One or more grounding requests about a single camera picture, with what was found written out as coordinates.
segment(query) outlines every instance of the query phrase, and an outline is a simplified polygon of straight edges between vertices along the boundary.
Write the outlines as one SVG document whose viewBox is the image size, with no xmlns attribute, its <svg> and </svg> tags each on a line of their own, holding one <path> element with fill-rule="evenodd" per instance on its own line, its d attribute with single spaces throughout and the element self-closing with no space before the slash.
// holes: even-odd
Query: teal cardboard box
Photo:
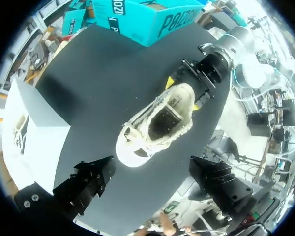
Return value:
<svg viewBox="0 0 295 236">
<path fill-rule="evenodd" d="M 204 7 L 196 0 L 92 0 L 99 26 L 149 47 L 191 23 Z"/>
<path fill-rule="evenodd" d="M 85 3 L 73 0 L 63 19 L 62 36 L 75 34 L 85 24 Z"/>
</svg>

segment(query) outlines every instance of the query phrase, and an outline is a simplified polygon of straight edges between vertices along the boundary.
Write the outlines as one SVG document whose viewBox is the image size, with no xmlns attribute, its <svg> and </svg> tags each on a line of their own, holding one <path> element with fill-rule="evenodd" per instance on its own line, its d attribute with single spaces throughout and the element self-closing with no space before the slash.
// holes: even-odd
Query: screw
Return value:
<svg viewBox="0 0 295 236">
<path fill-rule="evenodd" d="M 24 201 L 24 207 L 25 208 L 30 208 L 30 202 L 29 201 Z"/>
<path fill-rule="evenodd" d="M 32 195 L 31 199 L 34 201 L 34 202 L 37 202 L 38 199 L 39 199 L 39 196 L 37 194 L 34 194 Z"/>
</svg>

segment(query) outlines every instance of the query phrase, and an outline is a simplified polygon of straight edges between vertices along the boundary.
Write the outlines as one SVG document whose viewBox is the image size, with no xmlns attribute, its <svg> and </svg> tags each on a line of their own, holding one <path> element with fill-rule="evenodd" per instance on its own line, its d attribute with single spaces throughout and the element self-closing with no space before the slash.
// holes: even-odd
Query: white box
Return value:
<svg viewBox="0 0 295 236">
<path fill-rule="evenodd" d="M 45 17 L 49 15 L 52 11 L 54 11 L 57 8 L 56 0 L 52 0 L 47 5 L 45 5 L 40 11 L 41 17 Z"/>
<path fill-rule="evenodd" d="M 70 129 L 38 90 L 14 80 L 6 101 L 2 148 L 4 161 L 16 186 L 37 182 L 52 194 L 59 157 Z M 24 154 L 14 145 L 13 130 L 22 116 L 29 116 Z"/>
</svg>

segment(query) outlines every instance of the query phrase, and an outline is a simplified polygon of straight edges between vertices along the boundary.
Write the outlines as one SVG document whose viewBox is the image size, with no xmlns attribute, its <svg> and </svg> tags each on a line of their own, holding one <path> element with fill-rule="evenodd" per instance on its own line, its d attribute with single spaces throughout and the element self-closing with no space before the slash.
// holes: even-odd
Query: black round table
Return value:
<svg viewBox="0 0 295 236">
<path fill-rule="evenodd" d="M 37 84 L 46 101 L 71 125 L 55 187 L 69 178 L 80 161 L 116 156 L 122 125 L 164 90 L 183 58 L 200 61 L 203 56 L 197 46 L 214 41 L 195 23 L 149 48 L 96 25 L 74 38 Z M 157 212 L 187 178 L 190 156 L 202 155 L 228 92 L 229 80 L 224 80 L 217 85 L 216 98 L 193 113 L 193 128 L 145 165 L 129 168 L 115 158 L 115 175 L 80 220 L 123 236 Z"/>
</svg>

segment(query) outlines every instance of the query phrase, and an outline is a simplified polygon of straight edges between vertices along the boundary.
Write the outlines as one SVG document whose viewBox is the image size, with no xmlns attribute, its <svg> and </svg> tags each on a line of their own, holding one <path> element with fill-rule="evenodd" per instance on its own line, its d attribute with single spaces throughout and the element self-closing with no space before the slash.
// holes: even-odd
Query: white sneaker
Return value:
<svg viewBox="0 0 295 236">
<path fill-rule="evenodd" d="M 124 124 L 116 154 L 128 167 L 138 167 L 167 149 L 192 127 L 195 94 L 186 83 L 171 86 Z"/>
</svg>

